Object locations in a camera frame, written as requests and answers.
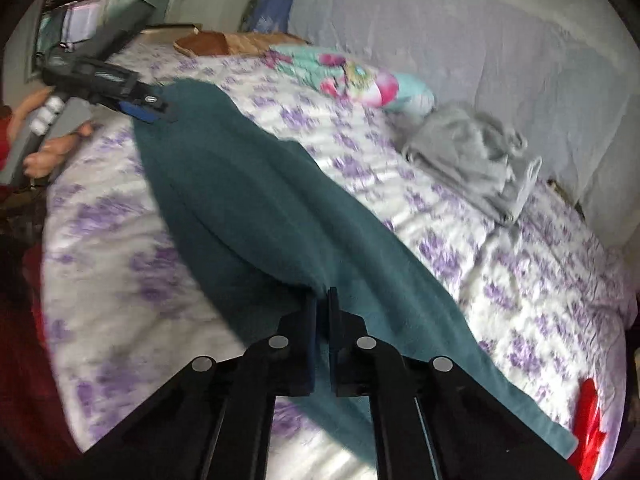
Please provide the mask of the red jacket sleeve forearm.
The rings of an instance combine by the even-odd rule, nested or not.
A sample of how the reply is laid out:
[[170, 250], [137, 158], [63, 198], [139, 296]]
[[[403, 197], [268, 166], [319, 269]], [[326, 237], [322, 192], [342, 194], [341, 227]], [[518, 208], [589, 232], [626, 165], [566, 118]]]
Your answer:
[[80, 452], [43, 338], [41, 247], [1, 230], [1, 477], [54, 479]]

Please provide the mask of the person's left hand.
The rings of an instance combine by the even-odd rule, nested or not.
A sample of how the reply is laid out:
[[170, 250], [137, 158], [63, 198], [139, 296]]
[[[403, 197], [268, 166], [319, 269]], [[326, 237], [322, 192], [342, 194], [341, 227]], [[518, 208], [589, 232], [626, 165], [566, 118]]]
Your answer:
[[[21, 102], [11, 115], [6, 137], [9, 144], [12, 144], [17, 133], [20, 132], [27, 115], [40, 107], [52, 92], [51, 87], [44, 87], [32, 92]], [[32, 153], [24, 160], [24, 170], [27, 177], [43, 178], [47, 177], [53, 170], [61, 166], [65, 159], [78, 148], [80, 141], [87, 139], [93, 133], [91, 122], [84, 122], [66, 136], [43, 142], [38, 152]]]

